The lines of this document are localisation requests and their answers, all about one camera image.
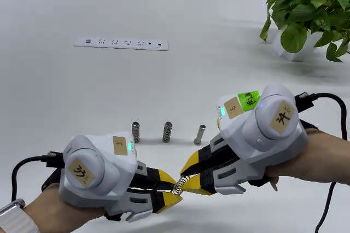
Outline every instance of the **wristwatch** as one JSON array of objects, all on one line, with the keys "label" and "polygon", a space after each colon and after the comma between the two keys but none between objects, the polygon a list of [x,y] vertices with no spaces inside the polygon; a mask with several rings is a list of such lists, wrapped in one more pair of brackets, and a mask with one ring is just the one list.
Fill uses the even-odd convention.
[{"label": "wristwatch", "polygon": [[0,209],[0,228],[5,233],[40,233],[34,221],[22,210],[26,203],[17,199]]}]

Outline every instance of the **hand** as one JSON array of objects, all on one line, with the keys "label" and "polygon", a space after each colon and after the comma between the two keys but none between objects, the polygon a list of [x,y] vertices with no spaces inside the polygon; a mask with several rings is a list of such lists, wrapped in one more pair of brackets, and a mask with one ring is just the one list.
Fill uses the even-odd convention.
[{"label": "hand", "polygon": [[65,203],[59,196],[58,184],[46,188],[24,211],[37,224],[40,233],[70,233],[105,214],[103,208],[77,208]]},{"label": "hand", "polygon": [[296,158],[270,166],[266,174],[276,185],[279,176],[313,182],[350,184],[350,143],[316,129],[308,129],[309,143]]}]

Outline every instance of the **power outlet socket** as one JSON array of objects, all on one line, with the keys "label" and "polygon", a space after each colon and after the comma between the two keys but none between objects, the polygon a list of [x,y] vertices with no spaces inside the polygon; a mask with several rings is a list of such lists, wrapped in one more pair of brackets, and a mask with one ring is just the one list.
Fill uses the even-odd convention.
[{"label": "power outlet socket", "polygon": [[107,38],[107,37],[80,38],[74,44],[74,46],[95,47],[95,48],[114,48],[114,49],[155,50],[155,51],[169,50],[168,42],[166,40],[125,39],[125,38]]}]

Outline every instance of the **white table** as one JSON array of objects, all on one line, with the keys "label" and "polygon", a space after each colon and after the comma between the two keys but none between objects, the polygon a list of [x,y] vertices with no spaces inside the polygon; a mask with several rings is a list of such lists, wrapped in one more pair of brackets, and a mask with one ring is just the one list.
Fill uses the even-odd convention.
[{"label": "white table", "polygon": [[[333,92],[350,104],[350,63],[305,63],[276,56],[259,39],[266,0],[0,0],[0,206],[21,159],[62,150],[77,134],[102,135],[141,125],[139,159],[175,179],[200,124],[217,134],[217,99],[262,90],[273,81],[300,93]],[[167,39],[169,52],[75,48],[79,36]],[[340,135],[340,112],[319,101],[303,118]],[[160,142],[173,122],[171,144]],[[51,170],[28,164],[19,197],[27,202]],[[246,185],[243,196],[183,194],[161,215],[136,222],[91,222],[79,232],[312,232],[328,185],[283,178],[279,193]],[[322,232],[348,229],[350,189],[338,185]]]}]

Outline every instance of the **paper sticker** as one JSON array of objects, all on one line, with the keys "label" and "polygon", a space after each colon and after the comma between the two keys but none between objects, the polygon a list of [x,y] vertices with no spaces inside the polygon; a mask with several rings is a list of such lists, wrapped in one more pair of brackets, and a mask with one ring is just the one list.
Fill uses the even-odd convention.
[{"label": "paper sticker", "polygon": [[226,111],[229,115],[229,118],[232,119],[240,114],[243,114],[242,107],[237,97],[232,98],[231,100],[225,103]]},{"label": "paper sticker", "polygon": [[78,158],[71,163],[68,170],[85,188],[88,187],[95,179],[94,174],[91,173],[90,170]]},{"label": "paper sticker", "polygon": [[281,102],[281,105],[278,107],[275,116],[271,120],[270,126],[280,134],[283,134],[289,125],[293,114],[294,107],[286,101]]},{"label": "paper sticker", "polygon": [[241,102],[243,111],[246,112],[254,109],[258,100],[260,99],[260,95],[258,91],[245,92],[243,94],[239,94],[238,99]]},{"label": "paper sticker", "polygon": [[127,155],[125,137],[113,136],[113,146],[115,155]]}]

